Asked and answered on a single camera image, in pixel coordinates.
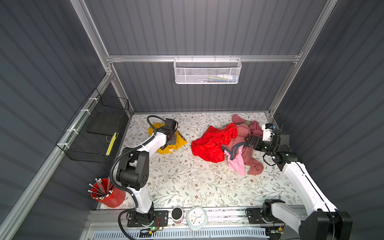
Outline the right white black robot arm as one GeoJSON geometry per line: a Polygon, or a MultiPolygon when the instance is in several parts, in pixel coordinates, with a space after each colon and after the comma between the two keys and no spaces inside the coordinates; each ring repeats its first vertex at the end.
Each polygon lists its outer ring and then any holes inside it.
{"type": "Polygon", "coordinates": [[[247,146],[272,158],[293,184],[307,212],[303,215],[282,200],[267,199],[261,210],[262,219],[271,224],[283,222],[301,240],[348,240],[353,226],[351,216],[338,210],[317,186],[299,156],[281,143],[281,131],[276,126],[266,124],[262,129],[262,137],[245,138],[247,146]]]}

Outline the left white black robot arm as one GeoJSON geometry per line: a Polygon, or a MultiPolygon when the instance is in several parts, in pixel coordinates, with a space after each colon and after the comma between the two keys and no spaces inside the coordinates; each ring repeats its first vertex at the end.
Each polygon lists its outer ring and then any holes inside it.
{"type": "Polygon", "coordinates": [[[150,157],[158,150],[166,148],[173,140],[178,122],[150,115],[147,122],[153,130],[150,137],[133,148],[124,148],[116,158],[109,174],[115,189],[128,193],[134,200],[135,218],[148,226],[155,219],[154,204],[150,200],[147,181],[150,171],[150,157]]]}

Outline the yellow t-shirt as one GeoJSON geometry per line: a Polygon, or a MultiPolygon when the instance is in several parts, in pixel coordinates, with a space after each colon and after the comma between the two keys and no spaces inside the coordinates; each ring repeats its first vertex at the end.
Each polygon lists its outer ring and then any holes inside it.
{"type": "MultiPolygon", "coordinates": [[[[165,123],[153,123],[153,126],[158,129],[158,128],[161,128],[163,126],[165,126],[165,123]]],[[[148,129],[148,133],[149,135],[151,136],[153,134],[154,130],[152,127],[149,127],[148,129]]],[[[179,132],[179,130],[176,130],[175,134],[173,135],[173,138],[172,138],[172,141],[170,143],[168,143],[167,147],[165,149],[158,149],[157,152],[161,155],[164,155],[164,154],[171,154],[173,153],[175,150],[183,147],[184,145],[187,144],[187,141],[186,139],[184,138],[184,136],[179,132]]]]}

